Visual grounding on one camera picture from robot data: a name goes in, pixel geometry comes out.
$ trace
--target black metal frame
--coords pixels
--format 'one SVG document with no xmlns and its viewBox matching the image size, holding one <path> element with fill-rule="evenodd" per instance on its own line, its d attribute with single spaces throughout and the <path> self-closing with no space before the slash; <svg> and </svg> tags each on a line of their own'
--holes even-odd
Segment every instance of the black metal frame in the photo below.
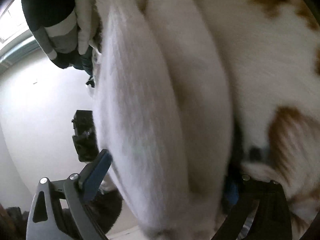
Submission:
<svg viewBox="0 0 320 240">
<path fill-rule="evenodd" d="M 292 240 L 291 218 L 282 186 L 253 179 L 240 185 L 240 198 L 212 240 L 234 240 L 259 200 L 253 224 L 245 240 Z"/>
<path fill-rule="evenodd" d="M 42 178 L 29 213 L 27 240 L 106 240 L 85 204 L 95 197 L 111 162 L 110 153 L 104 149 L 80 174 L 53 182 Z M 65 221 L 60 199 L 67 200 L 77 233 Z"/>
</svg>

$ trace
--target gray stripe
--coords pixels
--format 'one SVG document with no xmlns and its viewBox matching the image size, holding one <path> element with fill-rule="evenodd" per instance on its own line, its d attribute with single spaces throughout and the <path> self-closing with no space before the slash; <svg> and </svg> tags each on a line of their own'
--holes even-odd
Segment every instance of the gray stripe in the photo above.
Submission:
<svg viewBox="0 0 320 240">
<path fill-rule="evenodd" d="M 32 32 L 32 34 L 45 54 L 49 54 L 50 52 L 52 52 L 53 47 L 49 41 L 48 34 L 45 31 L 44 27 L 41 26 L 38 30 Z"/>
<path fill-rule="evenodd" d="M 57 57 L 57 53 L 53 49 L 50 53 L 47 53 L 49 59 L 54 60 Z"/>
<path fill-rule="evenodd" d="M 66 35 L 51 37 L 50 40 L 56 52 L 66 54 L 73 51 L 78 45 L 77 25 Z"/>
</svg>

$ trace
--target window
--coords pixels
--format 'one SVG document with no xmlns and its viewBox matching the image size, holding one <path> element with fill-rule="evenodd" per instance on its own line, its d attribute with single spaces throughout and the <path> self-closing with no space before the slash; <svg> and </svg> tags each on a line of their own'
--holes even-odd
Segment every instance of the window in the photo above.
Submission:
<svg viewBox="0 0 320 240">
<path fill-rule="evenodd" d="M 16 32 L 27 26 L 22 11 L 21 0 L 14 0 L 0 18 L 0 43 L 4 43 Z"/>
</svg>

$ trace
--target white wall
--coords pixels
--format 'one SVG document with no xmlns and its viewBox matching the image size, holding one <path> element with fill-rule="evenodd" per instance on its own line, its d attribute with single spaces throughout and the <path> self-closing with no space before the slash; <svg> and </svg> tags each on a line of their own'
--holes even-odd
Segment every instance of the white wall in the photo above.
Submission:
<svg viewBox="0 0 320 240">
<path fill-rule="evenodd" d="M 32 195 L 22 182 L 9 155 L 0 126 L 0 203 L 4 208 L 18 206 L 22 211 L 30 210 Z"/>
<path fill-rule="evenodd" d="M 71 120 L 77 109 L 91 109 L 88 78 L 73 67 L 56 67 L 41 50 L 0 76 L 0 124 L 13 163 L 32 194 L 42 177 L 65 179 L 84 167 L 73 145 Z"/>
</svg>

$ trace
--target screw head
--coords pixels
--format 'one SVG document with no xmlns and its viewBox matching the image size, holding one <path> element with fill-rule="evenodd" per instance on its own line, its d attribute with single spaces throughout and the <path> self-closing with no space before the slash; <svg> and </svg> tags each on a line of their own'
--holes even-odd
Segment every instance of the screw head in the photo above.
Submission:
<svg viewBox="0 0 320 240">
<path fill-rule="evenodd" d="M 243 179 L 244 181 L 248 181 L 248 180 L 250 180 L 250 176 L 247 175 L 247 174 L 244 174 L 244 175 L 242 175 L 242 179 Z"/>
<path fill-rule="evenodd" d="M 73 173 L 70 175 L 71 180 L 76 180 L 76 179 L 78 179 L 78 177 L 79 177 L 79 175 L 77 173 Z"/>
<path fill-rule="evenodd" d="M 48 181 L 47 178 L 42 178 L 42 179 L 40 180 L 40 183 L 41 183 L 41 184 L 45 184 L 45 183 L 47 183 L 47 181 Z"/>
</svg>

